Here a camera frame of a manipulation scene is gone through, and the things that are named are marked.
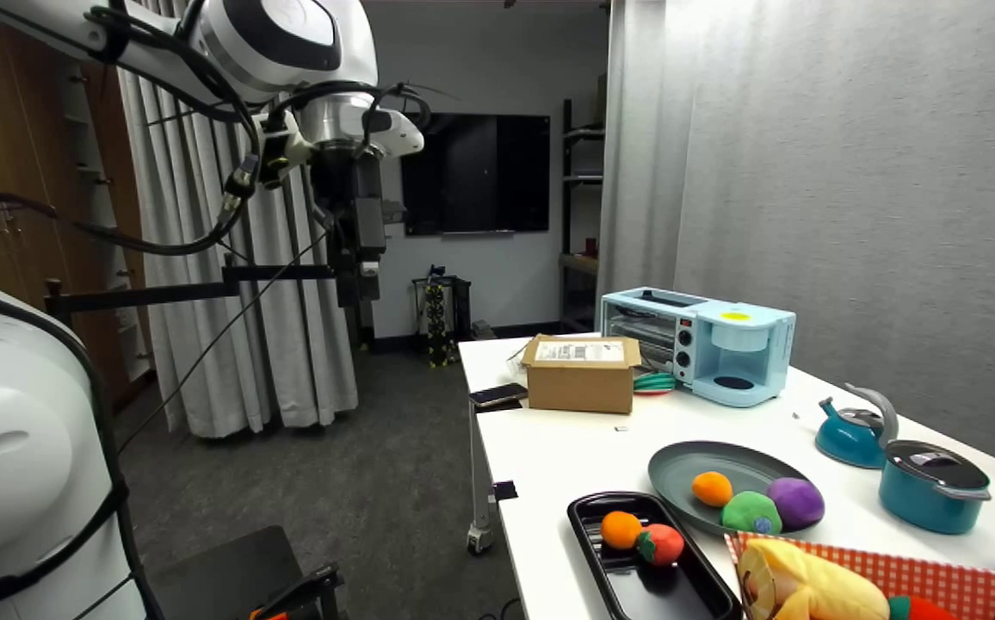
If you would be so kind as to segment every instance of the white wall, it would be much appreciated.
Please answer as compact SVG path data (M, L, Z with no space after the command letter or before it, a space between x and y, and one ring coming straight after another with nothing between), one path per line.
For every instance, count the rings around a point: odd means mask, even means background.
M551 115L551 231L514 237L405 237L389 228L375 338L416 331L410 283L432 266L473 283L473 317L546 323L562 314L562 102L590 92L605 69L605 14L595 7L389 7L372 10L383 82L416 82L447 115ZM398 200L398 168L385 166Z

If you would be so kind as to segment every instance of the gray plate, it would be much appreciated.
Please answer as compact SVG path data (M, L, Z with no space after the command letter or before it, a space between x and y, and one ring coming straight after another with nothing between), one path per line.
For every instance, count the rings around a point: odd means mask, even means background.
M665 498L669 506L677 511L685 525L709 533L727 533L718 511L702 506L691 498L691 479L709 470L729 476L735 494L768 494L774 479L806 479L800 470L741 445L683 441L662 448L648 462L648 479L655 484L657 498Z

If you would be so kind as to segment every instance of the green ball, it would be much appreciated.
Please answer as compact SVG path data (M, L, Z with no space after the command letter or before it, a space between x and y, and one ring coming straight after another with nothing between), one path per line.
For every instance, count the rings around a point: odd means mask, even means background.
M772 498L766 494L736 494L724 511L724 526L735 530L756 530L756 533L782 533L782 517Z

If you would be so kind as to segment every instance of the white curtain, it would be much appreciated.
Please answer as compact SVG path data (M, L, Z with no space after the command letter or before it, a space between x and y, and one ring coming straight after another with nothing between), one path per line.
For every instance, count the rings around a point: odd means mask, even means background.
M795 366L995 453L995 4L616 0L598 290L800 311Z
M177 246L207 235L217 220L223 175L246 154L246 138L238 127L191 115L177 97L131 72L121 72L121 97L146 237ZM191 258L149 255L149 288L219 283L227 252L238 255L238 266L325 262L325 228L309 220L309 206L309 178L293 172L282 189L255 192L227 250ZM287 426L326 426L340 410L359 406L349 323L332 281L269 288L263 302L180 386L195 355L263 288L247 283L246 297L149 311L169 426L227 438L263 430L277 413Z

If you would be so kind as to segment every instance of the checkered cloth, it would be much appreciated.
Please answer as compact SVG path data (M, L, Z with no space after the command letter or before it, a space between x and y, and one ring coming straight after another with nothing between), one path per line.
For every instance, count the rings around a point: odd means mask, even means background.
M744 554L752 538L760 538L760 533L727 538L735 564ZM995 571L854 552L854 548L831 548L831 544L810 544L810 540L791 540L791 544L872 578L889 601L919 596L919 601L945 607L958 620L995 620Z

